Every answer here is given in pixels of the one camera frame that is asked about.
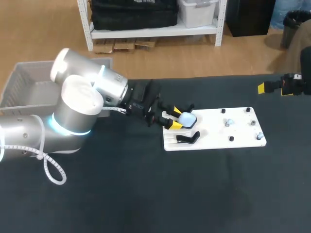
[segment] metal shelf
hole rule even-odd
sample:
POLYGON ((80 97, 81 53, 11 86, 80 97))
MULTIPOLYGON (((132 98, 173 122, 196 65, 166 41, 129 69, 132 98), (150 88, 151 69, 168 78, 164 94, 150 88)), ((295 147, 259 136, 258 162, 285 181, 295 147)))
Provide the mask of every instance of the metal shelf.
POLYGON ((177 25, 171 27, 125 31, 95 30, 93 23, 88 23, 87 0, 77 2, 89 51, 93 51, 93 39, 215 34, 215 46, 220 46, 222 42, 227 0, 220 0, 218 19, 214 19, 213 24, 209 26, 186 28, 178 19, 177 25))
POLYGON ((178 19, 175 26, 165 28, 126 30, 126 31, 108 31, 95 30, 93 24, 90 25, 92 39, 106 38, 132 38, 132 37, 157 37, 157 36, 176 36, 176 35, 204 35, 217 33, 217 20, 209 26, 198 28, 186 28, 184 23, 178 19))

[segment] white joint cap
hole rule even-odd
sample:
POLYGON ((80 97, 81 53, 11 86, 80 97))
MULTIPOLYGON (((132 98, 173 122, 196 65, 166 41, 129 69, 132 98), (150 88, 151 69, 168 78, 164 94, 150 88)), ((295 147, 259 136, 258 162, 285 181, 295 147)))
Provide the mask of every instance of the white joint cap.
POLYGON ((85 115, 99 114, 104 105, 101 94, 80 75, 70 75, 66 78, 61 97, 69 108, 85 115))
POLYGON ((64 62, 64 58, 68 51, 69 51, 68 48, 62 49, 54 61, 54 64, 52 66, 51 73, 50 73, 50 78, 53 82, 55 82, 58 72, 64 73, 67 69, 68 64, 64 62))

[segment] black cabinet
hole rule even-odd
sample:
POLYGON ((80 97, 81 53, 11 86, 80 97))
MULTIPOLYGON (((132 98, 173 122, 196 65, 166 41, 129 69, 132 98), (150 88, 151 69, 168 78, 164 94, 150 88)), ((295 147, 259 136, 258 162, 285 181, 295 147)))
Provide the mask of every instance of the black cabinet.
POLYGON ((266 35, 276 0, 228 0, 226 23, 233 36, 266 35))

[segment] black bracket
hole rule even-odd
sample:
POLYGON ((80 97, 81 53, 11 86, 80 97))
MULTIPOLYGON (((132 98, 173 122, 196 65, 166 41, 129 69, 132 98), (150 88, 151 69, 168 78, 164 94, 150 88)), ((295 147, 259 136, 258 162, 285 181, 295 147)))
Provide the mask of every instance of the black bracket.
POLYGON ((200 136, 201 136, 200 131, 197 131, 192 137, 177 135, 176 140, 177 140, 177 143, 194 144, 199 139, 200 136))

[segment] white plastic board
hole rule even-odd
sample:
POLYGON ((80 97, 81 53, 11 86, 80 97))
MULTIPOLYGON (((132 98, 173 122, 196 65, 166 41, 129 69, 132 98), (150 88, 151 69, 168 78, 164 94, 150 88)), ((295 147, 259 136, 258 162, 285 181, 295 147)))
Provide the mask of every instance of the white plastic board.
MULTIPOLYGON (((191 130, 166 130, 163 128, 163 142, 166 151, 174 150, 207 150, 223 148, 243 148, 243 147, 264 147, 267 143, 265 137, 257 140, 257 135, 262 132, 258 119, 253 108, 250 112, 243 108, 226 108, 225 113, 222 109, 203 109, 193 110, 197 117, 197 123, 191 130), (231 119, 234 121, 229 127, 225 123, 231 119), (176 136, 184 135, 192 137, 200 131, 200 138, 195 144, 177 143, 176 136)), ((175 117, 162 113, 165 118, 177 120, 175 117)))

